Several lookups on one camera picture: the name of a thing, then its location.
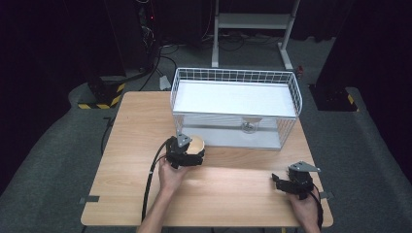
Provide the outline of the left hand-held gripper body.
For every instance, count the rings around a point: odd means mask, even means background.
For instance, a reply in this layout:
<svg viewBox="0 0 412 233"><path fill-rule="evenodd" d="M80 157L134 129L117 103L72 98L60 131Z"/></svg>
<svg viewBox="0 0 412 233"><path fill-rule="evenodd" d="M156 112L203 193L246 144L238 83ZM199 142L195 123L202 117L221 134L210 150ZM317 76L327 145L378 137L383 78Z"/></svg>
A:
<svg viewBox="0 0 412 233"><path fill-rule="evenodd" d="M170 162L175 169L178 168L178 159L187 157L187 149L191 137L178 132L176 136L170 137L166 142L166 160Z"/></svg>

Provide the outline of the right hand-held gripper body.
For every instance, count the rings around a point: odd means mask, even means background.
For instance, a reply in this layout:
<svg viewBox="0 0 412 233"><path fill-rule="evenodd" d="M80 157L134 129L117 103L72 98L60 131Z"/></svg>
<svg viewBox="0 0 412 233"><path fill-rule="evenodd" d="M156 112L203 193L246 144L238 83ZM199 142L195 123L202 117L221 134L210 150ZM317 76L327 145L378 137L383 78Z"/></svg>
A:
<svg viewBox="0 0 412 233"><path fill-rule="evenodd" d="M299 200L306 199L315 186L310 175L311 172L320 173L321 169L304 161L290 165L288 172L290 179L288 193L297 195Z"/></svg>

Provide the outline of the beige mug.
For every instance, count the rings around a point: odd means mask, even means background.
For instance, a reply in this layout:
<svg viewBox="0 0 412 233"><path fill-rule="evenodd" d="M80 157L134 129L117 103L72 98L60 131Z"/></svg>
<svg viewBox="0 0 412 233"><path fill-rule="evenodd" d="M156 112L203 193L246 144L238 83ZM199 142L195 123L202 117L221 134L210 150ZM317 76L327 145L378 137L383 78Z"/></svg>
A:
<svg viewBox="0 0 412 233"><path fill-rule="evenodd" d="M201 137L193 135L187 149L187 154L199 154L204 150L205 144Z"/></svg>

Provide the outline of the white paper cup with lid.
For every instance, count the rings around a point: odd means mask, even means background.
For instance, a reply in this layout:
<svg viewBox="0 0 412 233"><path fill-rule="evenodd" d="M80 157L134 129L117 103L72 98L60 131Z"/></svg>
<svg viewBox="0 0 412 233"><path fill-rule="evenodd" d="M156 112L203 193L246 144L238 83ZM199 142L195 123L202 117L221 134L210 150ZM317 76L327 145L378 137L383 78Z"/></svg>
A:
<svg viewBox="0 0 412 233"><path fill-rule="evenodd" d="M243 117L241 122L241 130L247 134L253 134L258 131L258 126L261 122L261 117Z"/></svg>

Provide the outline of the white wire shelf rack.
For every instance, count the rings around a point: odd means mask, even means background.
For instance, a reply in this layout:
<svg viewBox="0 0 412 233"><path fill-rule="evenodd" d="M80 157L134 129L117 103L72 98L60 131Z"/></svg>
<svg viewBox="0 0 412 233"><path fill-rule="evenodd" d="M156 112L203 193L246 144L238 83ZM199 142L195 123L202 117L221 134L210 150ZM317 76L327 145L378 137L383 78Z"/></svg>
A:
<svg viewBox="0 0 412 233"><path fill-rule="evenodd" d="M302 96L286 71L179 68L170 94L176 131L206 145L279 150L299 118ZM243 117L261 117L257 132Z"/></svg>

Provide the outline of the person's left hand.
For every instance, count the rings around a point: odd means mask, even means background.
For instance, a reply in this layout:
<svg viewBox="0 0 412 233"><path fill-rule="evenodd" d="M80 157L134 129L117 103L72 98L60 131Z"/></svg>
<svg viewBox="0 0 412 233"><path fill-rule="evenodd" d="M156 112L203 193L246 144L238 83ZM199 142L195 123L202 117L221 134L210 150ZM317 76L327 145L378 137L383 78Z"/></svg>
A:
<svg viewBox="0 0 412 233"><path fill-rule="evenodd" d="M180 187L186 173L190 167L173 168L169 161L161 158L159 161L158 175L160 182L160 192L173 195Z"/></svg>

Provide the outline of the person's right hand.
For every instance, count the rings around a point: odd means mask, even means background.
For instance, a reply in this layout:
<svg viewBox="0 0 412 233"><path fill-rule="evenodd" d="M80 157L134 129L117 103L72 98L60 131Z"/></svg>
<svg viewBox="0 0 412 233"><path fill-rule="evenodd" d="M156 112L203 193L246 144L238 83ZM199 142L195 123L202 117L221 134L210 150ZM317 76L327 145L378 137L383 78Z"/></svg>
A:
<svg viewBox="0 0 412 233"><path fill-rule="evenodd" d="M298 195L287 194L292 203L294 215L298 222L305 227L318 227L319 194L314 189L306 199L300 200Z"/></svg>

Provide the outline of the black stand base striped edge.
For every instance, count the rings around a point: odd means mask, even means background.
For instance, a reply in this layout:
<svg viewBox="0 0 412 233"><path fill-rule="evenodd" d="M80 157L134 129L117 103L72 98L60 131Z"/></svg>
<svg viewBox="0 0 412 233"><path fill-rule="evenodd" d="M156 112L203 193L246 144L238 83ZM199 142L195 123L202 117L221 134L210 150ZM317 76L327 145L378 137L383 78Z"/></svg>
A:
<svg viewBox="0 0 412 233"><path fill-rule="evenodd" d="M78 101L78 107L82 110L106 110L116 107L120 101L125 83L106 83L101 78L93 78L87 82L86 86L86 92Z"/></svg>
<svg viewBox="0 0 412 233"><path fill-rule="evenodd" d="M309 90L319 111L357 112L353 96L346 89L331 89L310 84Z"/></svg>

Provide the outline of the white metal stand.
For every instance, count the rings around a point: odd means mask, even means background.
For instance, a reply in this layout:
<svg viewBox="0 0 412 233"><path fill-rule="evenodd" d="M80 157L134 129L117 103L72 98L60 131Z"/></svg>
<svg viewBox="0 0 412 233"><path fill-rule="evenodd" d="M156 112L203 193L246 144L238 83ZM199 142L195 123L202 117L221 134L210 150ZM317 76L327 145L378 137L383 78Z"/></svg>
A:
<svg viewBox="0 0 412 233"><path fill-rule="evenodd" d="M287 52L287 45L297 15L300 0L293 0L289 14L233 14L220 12L220 0L215 0L214 34L211 66L219 67L219 30L220 29L267 29L283 30L283 41L278 43L278 51L286 70L293 69Z"/></svg>

